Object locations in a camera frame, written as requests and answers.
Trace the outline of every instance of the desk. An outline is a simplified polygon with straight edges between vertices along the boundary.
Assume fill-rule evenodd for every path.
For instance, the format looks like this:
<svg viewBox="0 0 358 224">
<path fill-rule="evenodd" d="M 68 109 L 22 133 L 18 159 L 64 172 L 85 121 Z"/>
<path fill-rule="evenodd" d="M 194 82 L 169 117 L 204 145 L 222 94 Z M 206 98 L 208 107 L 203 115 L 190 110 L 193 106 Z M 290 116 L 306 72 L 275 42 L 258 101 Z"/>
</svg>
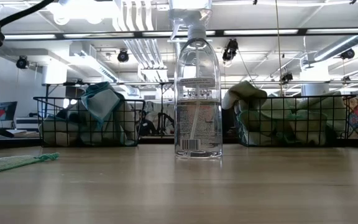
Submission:
<svg viewBox="0 0 358 224">
<path fill-rule="evenodd" d="M 60 152 L 0 172 L 0 223 L 358 223 L 358 149 L 225 145 L 183 160 L 169 145 Z"/>
</svg>

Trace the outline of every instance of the computer monitor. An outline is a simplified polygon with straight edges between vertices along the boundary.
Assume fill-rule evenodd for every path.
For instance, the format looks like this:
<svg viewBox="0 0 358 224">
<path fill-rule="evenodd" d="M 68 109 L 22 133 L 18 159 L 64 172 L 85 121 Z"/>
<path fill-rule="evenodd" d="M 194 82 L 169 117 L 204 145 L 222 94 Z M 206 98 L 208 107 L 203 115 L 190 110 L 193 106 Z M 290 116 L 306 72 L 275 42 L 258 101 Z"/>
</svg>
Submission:
<svg viewBox="0 0 358 224">
<path fill-rule="evenodd" d="M 0 111 L 5 111 L 5 113 L 0 117 L 0 128 L 12 128 L 12 122 L 15 117 L 16 107 L 16 101 L 0 103 Z"/>
</svg>

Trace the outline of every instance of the black cable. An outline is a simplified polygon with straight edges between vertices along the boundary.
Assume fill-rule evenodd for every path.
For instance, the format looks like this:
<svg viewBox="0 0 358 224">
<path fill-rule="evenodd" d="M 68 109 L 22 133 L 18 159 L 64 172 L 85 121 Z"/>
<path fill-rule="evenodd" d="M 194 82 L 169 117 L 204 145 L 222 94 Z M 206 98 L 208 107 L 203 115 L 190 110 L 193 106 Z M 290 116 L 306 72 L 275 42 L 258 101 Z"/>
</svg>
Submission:
<svg viewBox="0 0 358 224">
<path fill-rule="evenodd" d="M 42 9 L 45 6 L 48 6 L 50 3 L 52 3 L 54 0 L 43 0 L 42 2 L 28 8 L 25 9 L 23 11 L 20 11 L 18 13 L 15 13 L 13 15 L 10 15 L 8 17 L 5 17 L 3 19 L 0 20 L 0 27 L 3 27 L 6 24 L 9 24 L 13 21 L 16 21 L 18 19 L 21 19 L 25 16 L 28 16 L 29 14 L 32 14 L 34 12 L 37 12 L 38 10 Z"/>
</svg>

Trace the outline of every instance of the wire basket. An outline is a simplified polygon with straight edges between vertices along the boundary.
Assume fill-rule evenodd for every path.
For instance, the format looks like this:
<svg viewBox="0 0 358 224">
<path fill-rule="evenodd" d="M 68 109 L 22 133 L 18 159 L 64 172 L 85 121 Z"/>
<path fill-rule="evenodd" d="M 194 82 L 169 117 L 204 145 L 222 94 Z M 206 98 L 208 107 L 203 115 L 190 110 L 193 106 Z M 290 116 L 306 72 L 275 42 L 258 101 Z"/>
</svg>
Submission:
<svg viewBox="0 0 358 224">
<path fill-rule="evenodd" d="M 144 100 L 120 100 L 100 119 L 83 106 L 81 98 L 33 99 L 37 101 L 43 147 L 122 147 L 139 142 Z"/>
<path fill-rule="evenodd" d="M 348 138 L 355 95 L 267 97 L 234 103 L 243 146 L 338 146 Z"/>
</svg>

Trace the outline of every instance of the green cloth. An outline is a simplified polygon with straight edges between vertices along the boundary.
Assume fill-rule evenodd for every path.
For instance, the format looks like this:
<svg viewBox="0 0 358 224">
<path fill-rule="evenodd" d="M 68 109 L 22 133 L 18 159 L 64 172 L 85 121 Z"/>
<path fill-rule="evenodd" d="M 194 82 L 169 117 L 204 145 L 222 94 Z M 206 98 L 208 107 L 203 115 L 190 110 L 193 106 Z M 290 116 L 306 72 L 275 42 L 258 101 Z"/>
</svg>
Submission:
<svg viewBox="0 0 358 224">
<path fill-rule="evenodd" d="M 341 92 L 331 92 L 321 97 L 266 98 L 247 81 L 232 86 L 225 94 L 223 109 L 235 107 L 237 120 L 243 125 L 250 145 L 278 145 L 281 142 L 326 144 L 326 127 L 340 136 L 346 125 L 346 106 Z"/>
<path fill-rule="evenodd" d="M 37 162 L 43 162 L 48 159 L 54 161 L 59 157 L 59 153 L 44 154 L 39 157 L 34 156 L 11 156 L 0 158 L 0 171 L 13 169 Z"/>
</svg>

